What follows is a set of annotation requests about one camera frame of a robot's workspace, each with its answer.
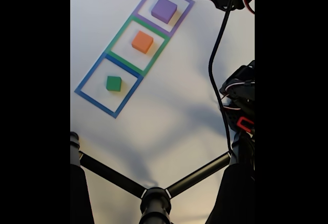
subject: black cable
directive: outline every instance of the black cable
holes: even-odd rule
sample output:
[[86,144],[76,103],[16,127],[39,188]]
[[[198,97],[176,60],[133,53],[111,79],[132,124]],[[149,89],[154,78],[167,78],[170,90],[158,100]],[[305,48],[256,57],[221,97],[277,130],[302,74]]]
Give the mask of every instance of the black cable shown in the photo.
[[212,83],[212,86],[213,86],[215,95],[216,95],[217,100],[219,102],[220,111],[222,113],[223,123],[224,123],[224,127],[225,127],[225,133],[227,134],[228,149],[229,149],[229,153],[230,153],[231,156],[234,153],[231,150],[231,145],[230,145],[229,126],[228,126],[228,122],[227,122],[226,113],[224,112],[224,108],[223,108],[223,104],[222,104],[222,101],[221,101],[221,97],[220,97],[219,91],[218,91],[218,89],[216,87],[216,84],[215,84],[215,81],[214,81],[214,77],[213,77],[213,61],[214,61],[214,57],[215,57],[217,48],[219,47],[219,44],[221,42],[221,39],[222,39],[222,36],[223,36],[223,32],[224,32],[224,30],[226,28],[226,25],[227,25],[227,21],[228,21],[229,14],[230,14],[230,11],[231,11],[232,3],[233,3],[233,0],[229,0],[228,1],[228,7],[227,7],[227,10],[226,10],[226,12],[224,14],[224,18],[223,18],[222,25],[221,25],[221,28],[220,28],[220,31],[219,31],[219,35],[218,35],[218,37],[216,39],[216,42],[215,42],[215,45],[214,45],[214,48],[213,48],[213,51],[212,51],[212,54],[211,54],[211,57],[210,57],[210,61],[209,61],[209,76],[210,76],[210,80],[211,80],[211,83]]

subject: cube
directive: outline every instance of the cube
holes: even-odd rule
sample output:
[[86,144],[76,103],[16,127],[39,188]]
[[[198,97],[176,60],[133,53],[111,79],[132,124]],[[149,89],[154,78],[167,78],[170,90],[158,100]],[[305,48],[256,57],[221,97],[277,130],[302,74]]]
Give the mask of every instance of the cube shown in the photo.
[[108,76],[107,83],[106,83],[106,89],[108,91],[120,92],[121,91],[121,83],[122,83],[121,77]]
[[177,7],[175,3],[169,0],[158,0],[152,9],[152,16],[168,24]]
[[154,38],[139,31],[132,41],[132,47],[146,54],[154,42]]

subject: black metal rod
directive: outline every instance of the black metal rod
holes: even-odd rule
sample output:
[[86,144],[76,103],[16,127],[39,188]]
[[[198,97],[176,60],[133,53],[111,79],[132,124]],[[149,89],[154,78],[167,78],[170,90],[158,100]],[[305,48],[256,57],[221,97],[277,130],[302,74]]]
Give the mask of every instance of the black metal rod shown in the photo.
[[167,190],[169,191],[171,198],[179,195],[181,192],[184,192],[188,188],[214,174],[216,171],[224,168],[229,164],[229,161],[230,157],[228,153],[225,152],[225,154],[219,156],[217,159],[214,159],[205,166],[169,186]]
[[86,169],[89,169],[93,173],[99,175],[100,177],[110,181],[111,183],[117,185],[118,187],[126,190],[132,195],[141,199],[142,194],[146,190],[143,186],[134,182],[133,180],[125,177],[124,175],[116,172],[115,170],[107,167],[106,165],[98,162],[87,154],[82,153],[82,157],[80,159],[80,163]]

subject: purple cube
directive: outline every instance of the purple cube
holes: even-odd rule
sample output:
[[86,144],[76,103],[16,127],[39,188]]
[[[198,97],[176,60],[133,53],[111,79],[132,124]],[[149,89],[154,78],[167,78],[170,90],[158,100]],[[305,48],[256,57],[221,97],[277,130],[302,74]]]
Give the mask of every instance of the purple cube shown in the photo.
[[164,23],[169,23],[177,9],[177,5],[169,0],[158,0],[152,9],[152,16]]

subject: orange cube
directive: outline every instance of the orange cube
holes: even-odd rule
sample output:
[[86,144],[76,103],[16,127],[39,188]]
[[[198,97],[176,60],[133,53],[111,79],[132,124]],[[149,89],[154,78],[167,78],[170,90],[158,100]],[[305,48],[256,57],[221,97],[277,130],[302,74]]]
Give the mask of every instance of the orange cube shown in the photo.
[[153,42],[153,37],[139,31],[132,41],[132,47],[146,54]]

